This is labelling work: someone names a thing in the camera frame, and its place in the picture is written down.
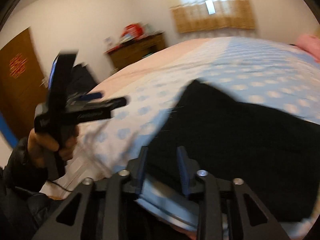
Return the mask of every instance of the person's arm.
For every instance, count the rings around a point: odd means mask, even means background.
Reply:
[[[78,135],[79,130],[76,127],[75,137],[69,138],[65,148],[59,151],[63,160],[72,159]],[[4,168],[4,183],[7,188],[21,187],[34,192],[41,190],[48,178],[43,148],[55,152],[59,149],[59,144],[50,135],[37,134],[33,129],[28,138],[19,141]]]

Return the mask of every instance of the screw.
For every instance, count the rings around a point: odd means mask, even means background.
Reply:
[[[199,170],[199,171],[197,171],[197,175],[200,177],[205,177],[208,175],[208,172],[205,170]]]
[[[244,181],[243,181],[243,179],[236,178],[233,180],[233,183],[236,185],[242,185],[242,184],[244,184]]]
[[[82,181],[82,184],[85,184],[85,185],[90,185],[93,183],[93,179],[91,178],[85,178],[83,181]]]
[[[130,174],[130,171],[122,170],[122,171],[119,171],[118,174],[124,177],[124,176],[128,176]]]

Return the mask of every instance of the blue and white bedding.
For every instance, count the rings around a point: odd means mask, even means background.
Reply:
[[[110,120],[83,124],[83,150],[107,176],[123,169],[152,140],[193,79],[238,101],[264,104],[320,124],[320,64],[310,55],[271,41],[215,38],[111,96],[128,95],[130,103],[114,110]],[[196,230],[198,206],[151,177],[138,203],[174,225]],[[291,237],[303,234],[303,223],[283,226]]]

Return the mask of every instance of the white wall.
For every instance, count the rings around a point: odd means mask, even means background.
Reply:
[[[111,67],[104,39],[118,40],[123,28],[139,22],[130,0],[37,0],[12,15],[0,32],[0,48],[30,27],[35,51],[49,75],[52,62],[62,49],[79,49],[76,63],[85,62],[98,81]]]
[[[142,21],[151,23],[156,29],[164,30],[169,45],[184,39],[184,35],[176,32],[166,0],[134,1],[139,4]],[[262,39],[294,43],[299,34],[313,34],[319,26],[303,0],[252,0],[251,4],[256,16],[257,37]],[[245,33],[229,30],[217,30],[210,36],[238,34],[247,36]]]
[[[4,168],[7,165],[8,159],[12,152],[11,147],[0,133],[0,166]]]

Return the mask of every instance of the wooden nightstand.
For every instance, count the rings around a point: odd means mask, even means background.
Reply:
[[[164,34],[157,33],[137,41],[128,41],[121,47],[108,50],[105,54],[110,56],[115,70],[119,71],[143,59],[145,56],[165,48]]]

